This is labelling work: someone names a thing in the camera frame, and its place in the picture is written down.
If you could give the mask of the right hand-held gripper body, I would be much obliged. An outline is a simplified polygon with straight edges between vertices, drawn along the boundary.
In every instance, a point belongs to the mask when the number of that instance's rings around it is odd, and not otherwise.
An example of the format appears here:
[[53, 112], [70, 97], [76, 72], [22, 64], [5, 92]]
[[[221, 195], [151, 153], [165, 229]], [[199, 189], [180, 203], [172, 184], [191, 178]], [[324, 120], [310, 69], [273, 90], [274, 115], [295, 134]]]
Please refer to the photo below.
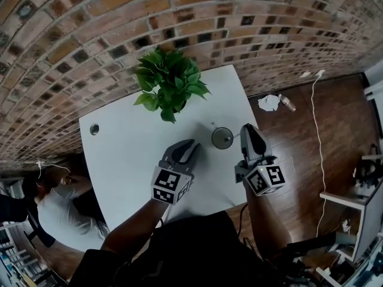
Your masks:
[[265, 196], [284, 186], [284, 175], [280, 165], [275, 163], [273, 155], [256, 160], [242, 160], [235, 166], [236, 183], [242, 182], [256, 196]]

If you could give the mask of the person's right forearm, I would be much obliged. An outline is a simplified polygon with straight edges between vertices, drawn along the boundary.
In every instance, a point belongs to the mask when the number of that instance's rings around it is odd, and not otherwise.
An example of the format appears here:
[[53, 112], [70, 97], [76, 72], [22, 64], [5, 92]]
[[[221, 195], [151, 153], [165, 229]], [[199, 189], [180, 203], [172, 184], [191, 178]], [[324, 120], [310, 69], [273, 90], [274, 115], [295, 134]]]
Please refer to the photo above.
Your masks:
[[244, 186], [253, 237], [263, 259], [272, 259], [291, 243], [291, 236], [266, 196], [256, 196]]

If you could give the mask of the white side desk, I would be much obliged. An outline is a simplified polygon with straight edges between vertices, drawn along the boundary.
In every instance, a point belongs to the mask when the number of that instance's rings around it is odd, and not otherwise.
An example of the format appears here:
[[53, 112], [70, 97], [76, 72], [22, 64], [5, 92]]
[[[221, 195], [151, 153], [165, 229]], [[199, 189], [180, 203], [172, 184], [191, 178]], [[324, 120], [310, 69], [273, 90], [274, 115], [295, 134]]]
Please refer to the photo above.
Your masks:
[[338, 253], [346, 259], [349, 259], [351, 262], [357, 261], [377, 238], [383, 225], [383, 178], [371, 195], [365, 199], [339, 196], [326, 192], [320, 193], [320, 197], [325, 201], [350, 207], [360, 212], [357, 234], [346, 235], [352, 238], [354, 242], [350, 244], [353, 246], [352, 252], [348, 251], [346, 248], [337, 250]]

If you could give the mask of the person's black clothing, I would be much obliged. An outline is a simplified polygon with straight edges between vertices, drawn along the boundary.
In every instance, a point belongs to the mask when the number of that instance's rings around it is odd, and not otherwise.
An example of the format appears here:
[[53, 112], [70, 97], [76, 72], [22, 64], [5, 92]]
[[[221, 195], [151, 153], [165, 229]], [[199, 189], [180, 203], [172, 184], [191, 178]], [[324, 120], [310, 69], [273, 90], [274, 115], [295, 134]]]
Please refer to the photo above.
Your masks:
[[134, 261], [88, 250], [68, 287], [282, 287], [282, 276], [237, 237], [226, 212], [154, 231]]

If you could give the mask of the green potted plant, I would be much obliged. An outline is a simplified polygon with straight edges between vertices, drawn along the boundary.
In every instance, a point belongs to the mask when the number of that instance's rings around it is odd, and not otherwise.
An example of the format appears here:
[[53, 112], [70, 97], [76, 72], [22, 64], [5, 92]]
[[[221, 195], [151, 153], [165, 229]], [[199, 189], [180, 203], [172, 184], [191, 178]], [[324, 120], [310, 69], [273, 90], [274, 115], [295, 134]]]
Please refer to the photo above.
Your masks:
[[134, 105], [151, 112], [159, 110], [165, 122], [176, 123], [175, 114], [183, 110], [191, 96], [204, 98], [210, 94], [197, 64], [178, 50], [157, 47], [138, 61], [135, 75], [142, 93]]

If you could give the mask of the clear drinking glass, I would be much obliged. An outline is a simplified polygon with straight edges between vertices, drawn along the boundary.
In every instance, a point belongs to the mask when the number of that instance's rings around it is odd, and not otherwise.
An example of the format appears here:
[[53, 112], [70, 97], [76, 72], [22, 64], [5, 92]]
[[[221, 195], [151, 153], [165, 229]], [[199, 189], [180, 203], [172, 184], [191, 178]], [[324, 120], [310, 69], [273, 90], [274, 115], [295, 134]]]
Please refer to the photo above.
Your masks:
[[218, 148], [218, 149], [228, 149], [231, 147], [232, 143], [229, 142], [229, 143], [225, 143], [224, 142], [224, 138], [227, 136], [227, 135], [231, 135], [233, 134], [231, 130], [229, 130], [228, 128], [226, 127], [217, 127], [212, 135], [211, 135], [211, 141], [212, 141], [212, 144]]

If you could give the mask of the black office chair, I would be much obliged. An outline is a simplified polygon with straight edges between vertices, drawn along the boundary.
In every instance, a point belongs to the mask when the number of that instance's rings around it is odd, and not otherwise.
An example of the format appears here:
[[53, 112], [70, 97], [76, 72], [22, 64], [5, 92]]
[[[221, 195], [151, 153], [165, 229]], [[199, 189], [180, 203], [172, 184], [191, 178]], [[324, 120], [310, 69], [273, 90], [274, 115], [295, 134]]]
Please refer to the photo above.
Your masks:
[[334, 231], [301, 242], [289, 243], [281, 249], [276, 262], [276, 267], [283, 276], [282, 287], [324, 287], [299, 258], [312, 250], [333, 245], [354, 245], [356, 241], [356, 236]]
[[35, 237], [38, 237], [45, 247], [50, 248], [55, 243], [56, 239], [53, 238], [51, 235], [47, 234], [42, 228], [42, 226], [40, 225], [38, 220], [37, 208], [28, 207], [27, 213], [28, 213], [28, 222], [30, 223], [33, 229], [33, 231], [30, 234], [27, 234], [26, 232], [24, 232], [25, 236], [29, 240], [29, 243], [32, 245], [33, 248], [35, 248], [35, 245], [32, 243], [32, 240]]

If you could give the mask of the crumpled white paper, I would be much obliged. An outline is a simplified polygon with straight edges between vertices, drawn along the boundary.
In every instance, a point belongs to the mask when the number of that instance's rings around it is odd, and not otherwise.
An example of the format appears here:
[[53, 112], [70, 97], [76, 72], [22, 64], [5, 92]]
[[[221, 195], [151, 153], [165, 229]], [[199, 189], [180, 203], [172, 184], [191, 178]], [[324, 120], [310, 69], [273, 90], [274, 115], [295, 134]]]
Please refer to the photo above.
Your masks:
[[260, 109], [266, 112], [277, 111], [280, 103], [280, 97], [269, 94], [258, 100], [258, 106]]

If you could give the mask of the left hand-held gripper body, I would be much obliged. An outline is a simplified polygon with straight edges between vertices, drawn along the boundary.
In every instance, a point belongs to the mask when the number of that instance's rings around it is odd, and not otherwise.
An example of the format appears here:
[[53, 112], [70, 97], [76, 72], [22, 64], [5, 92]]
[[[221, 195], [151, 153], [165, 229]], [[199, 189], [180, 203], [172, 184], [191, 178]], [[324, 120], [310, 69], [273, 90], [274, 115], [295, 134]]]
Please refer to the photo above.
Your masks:
[[190, 190], [196, 159], [173, 161], [164, 156], [155, 167], [151, 180], [151, 198], [167, 204], [177, 204]]

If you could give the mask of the white shelf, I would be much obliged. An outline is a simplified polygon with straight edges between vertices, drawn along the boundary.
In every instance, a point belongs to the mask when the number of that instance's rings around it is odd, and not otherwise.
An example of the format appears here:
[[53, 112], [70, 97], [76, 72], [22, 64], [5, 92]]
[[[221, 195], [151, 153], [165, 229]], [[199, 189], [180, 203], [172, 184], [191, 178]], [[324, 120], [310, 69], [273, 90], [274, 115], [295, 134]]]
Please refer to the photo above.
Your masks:
[[38, 259], [18, 249], [9, 230], [0, 224], [0, 287], [37, 287]]

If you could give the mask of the plastic bottle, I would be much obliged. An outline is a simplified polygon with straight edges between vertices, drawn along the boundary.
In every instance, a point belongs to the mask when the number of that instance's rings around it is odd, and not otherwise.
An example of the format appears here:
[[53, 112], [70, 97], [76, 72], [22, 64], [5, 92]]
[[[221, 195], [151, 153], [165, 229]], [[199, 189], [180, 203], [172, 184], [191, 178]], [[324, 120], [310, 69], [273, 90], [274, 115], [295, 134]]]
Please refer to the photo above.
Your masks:
[[286, 106], [291, 112], [296, 111], [296, 106], [292, 103], [292, 101], [287, 98], [286, 96], [283, 96], [282, 94], [278, 95], [280, 102]]

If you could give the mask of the person's left forearm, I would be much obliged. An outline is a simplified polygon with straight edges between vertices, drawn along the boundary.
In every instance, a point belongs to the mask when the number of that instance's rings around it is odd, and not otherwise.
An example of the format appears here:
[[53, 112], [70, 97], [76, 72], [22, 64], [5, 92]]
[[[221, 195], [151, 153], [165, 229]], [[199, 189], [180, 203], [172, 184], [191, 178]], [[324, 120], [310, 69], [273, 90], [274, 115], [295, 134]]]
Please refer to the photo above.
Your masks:
[[146, 244], [168, 208], [168, 204], [150, 199], [130, 218], [107, 235], [101, 250], [133, 258]]

